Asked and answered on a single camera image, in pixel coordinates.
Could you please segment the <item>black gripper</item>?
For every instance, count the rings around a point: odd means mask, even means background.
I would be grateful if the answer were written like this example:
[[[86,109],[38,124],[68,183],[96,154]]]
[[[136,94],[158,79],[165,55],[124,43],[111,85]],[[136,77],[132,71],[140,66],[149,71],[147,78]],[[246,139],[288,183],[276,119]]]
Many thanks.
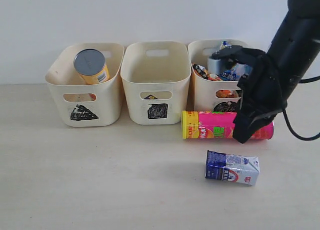
[[[266,52],[258,49],[243,47],[234,60],[252,70],[242,75],[237,84],[242,97],[236,108],[232,137],[241,144],[249,139],[269,140],[274,135],[276,114],[288,106],[276,67]]]

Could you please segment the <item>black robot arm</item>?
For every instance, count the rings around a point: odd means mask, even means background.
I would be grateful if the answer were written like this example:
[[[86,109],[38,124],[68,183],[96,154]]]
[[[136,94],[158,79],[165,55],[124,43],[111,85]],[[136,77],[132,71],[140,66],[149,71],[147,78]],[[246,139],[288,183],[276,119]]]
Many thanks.
[[[288,12],[267,52],[242,48],[229,58],[252,66],[238,87],[242,91],[234,119],[233,138],[245,143],[260,128],[283,113],[288,129],[303,141],[319,139],[298,135],[286,113],[287,100],[320,52],[320,0],[287,0]]]

